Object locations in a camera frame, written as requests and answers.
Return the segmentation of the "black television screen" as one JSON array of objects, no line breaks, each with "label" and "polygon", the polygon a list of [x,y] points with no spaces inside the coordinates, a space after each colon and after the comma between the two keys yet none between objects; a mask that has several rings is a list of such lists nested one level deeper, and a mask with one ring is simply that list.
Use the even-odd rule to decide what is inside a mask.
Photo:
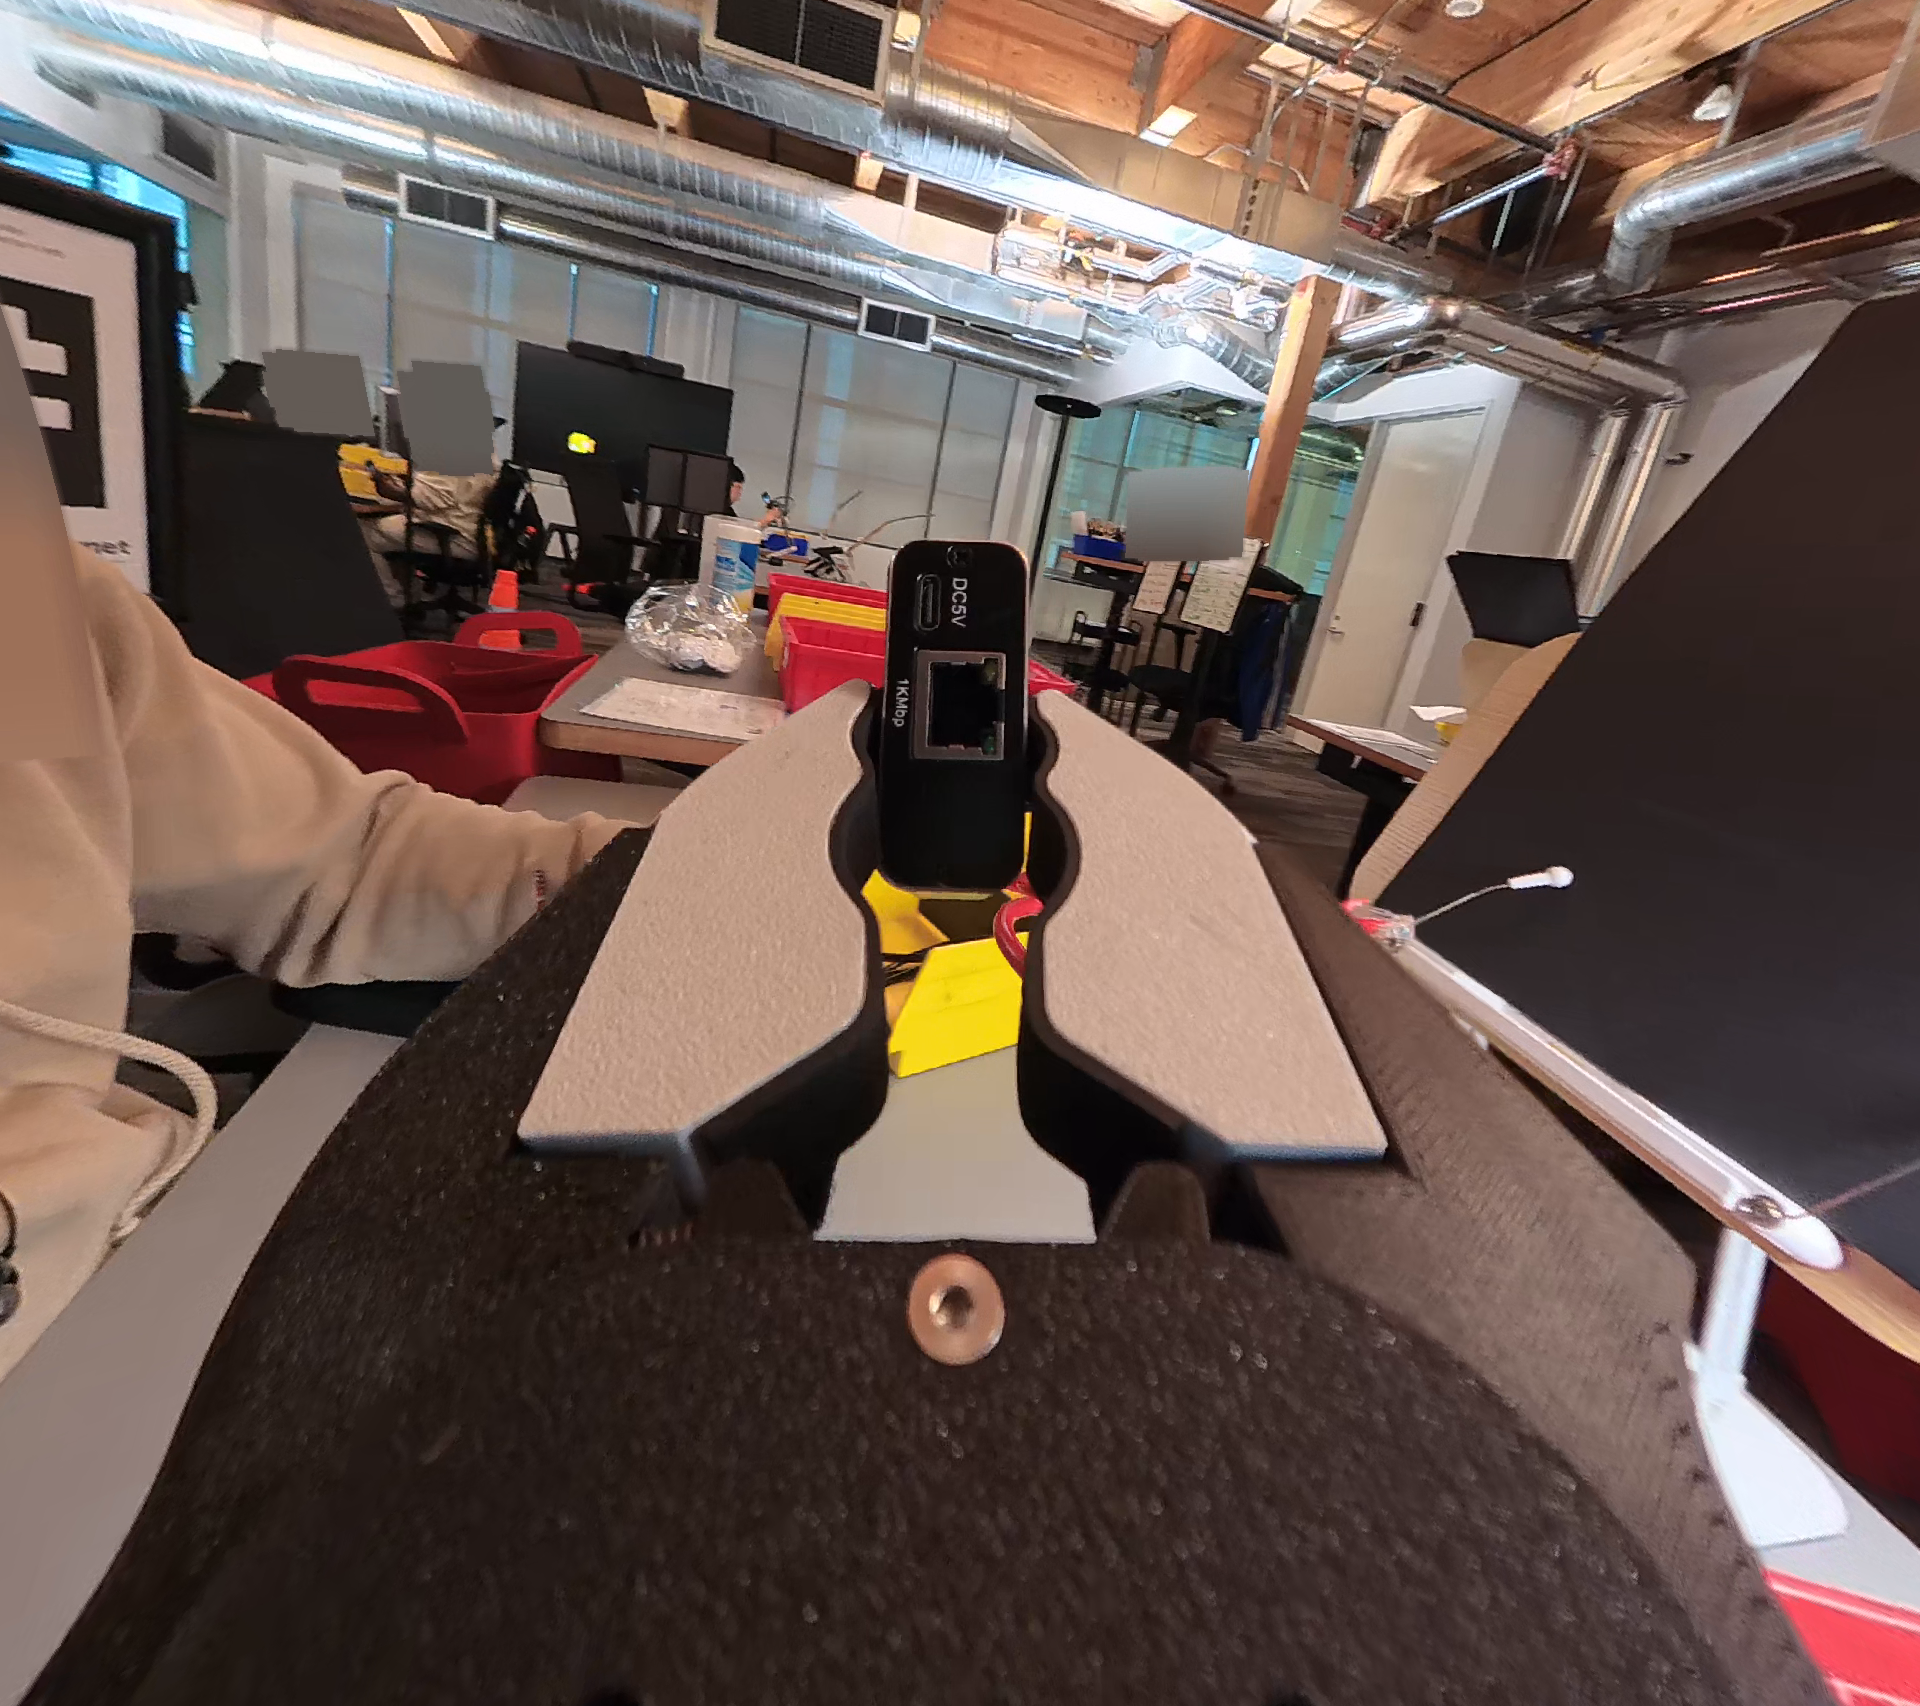
[{"label": "black television screen", "polygon": [[668,447],[718,463],[694,481],[690,510],[732,504],[732,389],[640,367],[635,357],[582,357],[573,348],[516,344],[511,457],[526,470],[564,475],[568,460],[616,467],[628,491],[644,489],[647,454]]}]

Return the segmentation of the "red plastic bin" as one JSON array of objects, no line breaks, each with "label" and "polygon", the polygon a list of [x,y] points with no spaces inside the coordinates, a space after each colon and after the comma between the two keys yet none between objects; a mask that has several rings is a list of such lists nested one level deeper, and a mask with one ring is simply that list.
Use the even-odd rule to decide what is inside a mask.
[{"label": "red plastic bin", "polygon": [[1786,1570],[1766,1582],[1839,1704],[1918,1704],[1918,1609]]}]

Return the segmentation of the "black floor lamp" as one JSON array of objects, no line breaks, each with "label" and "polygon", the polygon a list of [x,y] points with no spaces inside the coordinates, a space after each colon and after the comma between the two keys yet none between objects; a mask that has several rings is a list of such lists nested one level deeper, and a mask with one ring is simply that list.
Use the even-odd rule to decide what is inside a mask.
[{"label": "black floor lamp", "polygon": [[1073,392],[1042,392],[1035,397],[1035,407],[1050,422],[1056,422],[1056,440],[1048,457],[1039,533],[1035,533],[1035,583],[1030,588],[1033,589],[1030,636],[1033,641],[1050,641],[1057,626],[1056,598],[1059,595],[1059,580],[1056,579],[1056,573],[1059,571],[1057,536],[1052,522],[1056,522],[1056,504],[1059,493],[1063,470],[1067,450],[1073,445],[1074,426],[1085,420],[1097,420],[1101,409],[1087,397]]}]

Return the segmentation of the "person's beige hoodie torso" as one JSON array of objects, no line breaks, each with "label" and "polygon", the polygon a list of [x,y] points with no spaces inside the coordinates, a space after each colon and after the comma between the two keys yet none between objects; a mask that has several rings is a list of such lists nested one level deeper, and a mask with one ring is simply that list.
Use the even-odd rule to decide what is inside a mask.
[{"label": "person's beige hoodie torso", "polygon": [[363,774],[198,663],[116,565],[82,547],[72,565],[102,739],[76,759],[5,759],[5,1371],[216,1126],[204,1069],[131,1033],[134,934],[182,934],[228,956],[204,926],[237,850],[275,801],[300,807]]}]

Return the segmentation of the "dark hanging jacket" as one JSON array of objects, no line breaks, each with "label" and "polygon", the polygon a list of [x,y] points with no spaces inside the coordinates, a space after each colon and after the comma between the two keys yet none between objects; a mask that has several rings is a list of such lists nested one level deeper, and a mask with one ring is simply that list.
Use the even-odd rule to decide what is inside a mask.
[{"label": "dark hanging jacket", "polygon": [[1227,717],[1245,744],[1258,742],[1281,686],[1291,613],[1299,610],[1300,598],[1303,585],[1299,580],[1258,563],[1235,610]]}]

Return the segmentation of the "grey table with wooden edge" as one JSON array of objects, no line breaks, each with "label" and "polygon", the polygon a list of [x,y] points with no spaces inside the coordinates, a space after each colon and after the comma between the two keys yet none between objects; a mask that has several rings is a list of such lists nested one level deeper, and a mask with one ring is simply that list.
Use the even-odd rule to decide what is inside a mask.
[{"label": "grey table with wooden edge", "polygon": [[537,720],[537,739],[552,752],[590,754],[600,759],[665,763],[676,771],[704,771],[732,756],[743,744],[700,735],[674,735],[602,724],[582,715],[582,704],[627,677],[650,682],[706,682],[740,693],[780,701],[779,669],[763,652],[768,613],[753,611],[752,629],[756,651],[743,668],[724,677],[708,671],[669,669],[645,657],[628,639],[616,641],[597,663],[570,674],[547,701]]}]

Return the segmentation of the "white paper sheet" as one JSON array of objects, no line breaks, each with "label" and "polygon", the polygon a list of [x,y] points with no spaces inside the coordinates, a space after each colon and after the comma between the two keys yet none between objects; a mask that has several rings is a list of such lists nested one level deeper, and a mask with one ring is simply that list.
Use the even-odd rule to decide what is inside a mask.
[{"label": "white paper sheet", "polygon": [[780,701],[720,688],[706,682],[650,682],[627,677],[582,704],[582,715],[628,730],[700,735],[730,744],[749,742],[776,727]]}]

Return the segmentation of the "clear plastic bag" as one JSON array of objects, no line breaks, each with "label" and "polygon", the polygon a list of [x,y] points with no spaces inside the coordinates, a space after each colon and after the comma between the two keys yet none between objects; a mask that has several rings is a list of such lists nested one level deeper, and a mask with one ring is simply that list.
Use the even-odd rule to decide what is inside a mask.
[{"label": "clear plastic bag", "polygon": [[732,674],[756,651],[736,598],[700,583],[647,588],[628,606],[624,632],[645,657],[694,674]]}]

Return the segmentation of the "wipes canister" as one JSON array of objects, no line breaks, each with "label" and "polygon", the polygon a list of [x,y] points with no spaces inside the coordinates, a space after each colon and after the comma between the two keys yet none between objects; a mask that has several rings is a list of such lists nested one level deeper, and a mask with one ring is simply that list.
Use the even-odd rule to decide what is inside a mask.
[{"label": "wipes canister", "polygon": [[753,611],[763,526],[756,518],[708,513],[700,527],[696,583],[710,601],[728,601],[740,616]]}]

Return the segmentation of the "black board with wooden edge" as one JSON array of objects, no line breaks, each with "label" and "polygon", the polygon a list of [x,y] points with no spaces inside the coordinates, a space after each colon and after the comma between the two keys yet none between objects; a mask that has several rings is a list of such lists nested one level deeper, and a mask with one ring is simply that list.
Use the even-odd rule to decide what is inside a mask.
[{"label": "black board with wooden edge", "polygon": [[1852,310],[1385,883],[1851,1253],[1918,1254],[1916,294]]},{"label": "black board with wooden edge", "polygon": [[1463,550],[1448,556],[1453,588],[1468,616],[1460,647],[1460,727],[1523,652],[1577,636],[1572,569],[1565,558],[1530,558]]}]

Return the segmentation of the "large air vent grille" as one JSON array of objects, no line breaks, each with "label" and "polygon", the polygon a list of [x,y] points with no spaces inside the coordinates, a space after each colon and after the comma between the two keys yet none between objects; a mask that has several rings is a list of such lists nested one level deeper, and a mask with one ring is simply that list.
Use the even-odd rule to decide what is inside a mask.
[{"label": "large air vent grille", "polygon": [[871,0],[704,0],[698,39],[723,62],[887,106],[897,10]]}]

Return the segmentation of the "wooden post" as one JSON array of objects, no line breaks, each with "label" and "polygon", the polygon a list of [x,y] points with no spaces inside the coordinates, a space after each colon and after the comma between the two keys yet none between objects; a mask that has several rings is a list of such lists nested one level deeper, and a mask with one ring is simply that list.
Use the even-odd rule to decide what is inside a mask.
[{"label": "wooden post", "polygon": [[1291,288],[1248,480],[1244,534],[1250,539],[1269,542],[1281,518],[1338,299],[1333,276],[1303,276]]}]

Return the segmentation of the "red storage box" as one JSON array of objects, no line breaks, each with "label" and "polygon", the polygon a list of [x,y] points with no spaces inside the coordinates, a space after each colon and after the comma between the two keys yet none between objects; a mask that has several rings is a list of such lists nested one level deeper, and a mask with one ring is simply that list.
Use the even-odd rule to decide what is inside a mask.
[{"label": "red storage box", "polygon": [[1857,1327],[1783,1265],[1768,1265],[1759,1329],[1824,1417],[1916,1417],[1916,1362]]}]

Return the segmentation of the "person's left forearm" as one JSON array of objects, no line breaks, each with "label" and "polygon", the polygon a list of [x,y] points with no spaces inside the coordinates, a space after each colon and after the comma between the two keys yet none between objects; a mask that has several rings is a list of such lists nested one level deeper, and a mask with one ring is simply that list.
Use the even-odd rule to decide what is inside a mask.
[{"label": "person's left forearm", "polygon": [[632,828],[597,812],[552,821],[350,771],[300,807],[285,799],[264,812],[204,934],[294,988],[453,983]]}]

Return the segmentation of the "white door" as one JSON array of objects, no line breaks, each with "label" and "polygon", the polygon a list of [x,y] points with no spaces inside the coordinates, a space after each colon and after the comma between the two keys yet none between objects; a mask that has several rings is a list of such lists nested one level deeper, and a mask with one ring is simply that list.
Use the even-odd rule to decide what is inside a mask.
[{"label": "white door", "polygon": [[1385,416],[1369,429],[1356,504],[1289,712],[1389,730],[1470,491],[1484,407]]}]

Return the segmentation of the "yellow ribbed bin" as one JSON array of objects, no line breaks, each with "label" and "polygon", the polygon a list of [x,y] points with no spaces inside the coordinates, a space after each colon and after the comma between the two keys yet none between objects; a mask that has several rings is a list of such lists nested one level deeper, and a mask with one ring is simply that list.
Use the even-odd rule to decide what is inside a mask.
[{"label": "yellow ribbed bin", "polygon": [[763,641],[763,652],[776,668],[780,668],[786,656],[780,616],[782,605],[789,598],[800,601],[794,616],[805,623],[864,633],[864,639],[832,639],[827,641],[828,651],[870,652],[875,657],[885,657],[885,589],[845,585],[822,576],[776,573],[765,588],[768,626]]}]

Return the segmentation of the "black framed marker sign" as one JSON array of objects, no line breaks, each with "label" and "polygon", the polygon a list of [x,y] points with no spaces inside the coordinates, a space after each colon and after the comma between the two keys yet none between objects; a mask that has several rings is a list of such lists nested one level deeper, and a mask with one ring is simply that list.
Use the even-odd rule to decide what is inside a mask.
[{"label": "black framed marker sign", "polygon": [[2,167],[5,324],[67,533],[167,611],[180,585],[179,228]]}]

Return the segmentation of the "long red ribbed bin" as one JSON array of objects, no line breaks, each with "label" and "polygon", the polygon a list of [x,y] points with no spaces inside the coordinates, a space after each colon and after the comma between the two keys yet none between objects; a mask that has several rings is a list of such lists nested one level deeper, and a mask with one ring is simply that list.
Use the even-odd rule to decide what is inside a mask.
[{"label": "long red ribbed bin", "polygon": [[885,629],[782,610],[768,632],[782,710],[797,712],[845,685],[887,685]]}]

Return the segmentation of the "white board stand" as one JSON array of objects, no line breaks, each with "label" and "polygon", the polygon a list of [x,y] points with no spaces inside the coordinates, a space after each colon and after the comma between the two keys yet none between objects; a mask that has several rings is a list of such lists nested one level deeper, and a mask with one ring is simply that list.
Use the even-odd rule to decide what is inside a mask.
[{"label": "white board stand", "polygon": [[1766,1270],[1754,1239],[1722,1228],[1695,1338],[1686,1344],[1707,1459],[1746,1545],[1760,1556],[1835,1542],[1851,1527],[1839,1479],[1746,1388]]}]

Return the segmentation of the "wooden desk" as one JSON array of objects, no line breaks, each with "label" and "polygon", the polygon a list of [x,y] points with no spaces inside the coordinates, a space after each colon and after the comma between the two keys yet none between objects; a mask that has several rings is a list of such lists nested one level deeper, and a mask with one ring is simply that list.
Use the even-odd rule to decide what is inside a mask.
[{"label": "wooden desk", "polygon": [[1434,744],[1393,730],[1365,730],[1333,720],[1289,715],[1289,732],[1318,746],[1318,771],[1363,797],[1363,810],[1338,886],[1348,892],[1356,867],[1395,820],[1407,795],[1428,775],[1441,756]]}]

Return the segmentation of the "yellow plastic bin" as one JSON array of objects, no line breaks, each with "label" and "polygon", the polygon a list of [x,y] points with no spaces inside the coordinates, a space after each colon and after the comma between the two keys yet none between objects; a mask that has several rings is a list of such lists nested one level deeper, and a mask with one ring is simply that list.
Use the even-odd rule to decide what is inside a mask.
[{"label": "yellow plastic bin", "polygon": [[893,1077],[916,1077],[1016,1046],[1027,920],[1018,876],[989,897],[916,897],[880,873],[863,889],[876,922]]}]

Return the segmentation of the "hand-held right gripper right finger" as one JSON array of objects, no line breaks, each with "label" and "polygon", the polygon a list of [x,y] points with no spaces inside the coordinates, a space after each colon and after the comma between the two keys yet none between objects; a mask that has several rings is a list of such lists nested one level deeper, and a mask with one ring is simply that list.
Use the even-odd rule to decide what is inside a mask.
[{"label": "hand-held right gripper right finger", "polygon": [[1035,1046],[1203,1160],[1380,1158],[1385,1127],[1252,835],[1064,693],[1033,720]]}]

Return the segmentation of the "black ethernet adapter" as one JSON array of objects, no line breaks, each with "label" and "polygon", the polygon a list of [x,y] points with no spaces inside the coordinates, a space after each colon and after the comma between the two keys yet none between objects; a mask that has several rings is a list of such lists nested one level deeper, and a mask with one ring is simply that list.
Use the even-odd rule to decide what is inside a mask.
[{"label": "black ethernet adapter", "polygon": [[911,893],[985,897],[1023,867],[1028,565],[1006,542],[928,536],[899,547],[887,589],[876,864]]}]

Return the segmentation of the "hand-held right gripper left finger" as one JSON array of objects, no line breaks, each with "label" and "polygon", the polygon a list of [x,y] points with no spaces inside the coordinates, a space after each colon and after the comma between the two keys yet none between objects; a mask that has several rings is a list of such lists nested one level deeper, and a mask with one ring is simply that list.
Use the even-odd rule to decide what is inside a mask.
[{"label": "hand-held right gripper left finger", "polygon": [[674,797],[518,1121],[540,1152],[839,1153],[876,1117],[881,988],[851,682]]}]

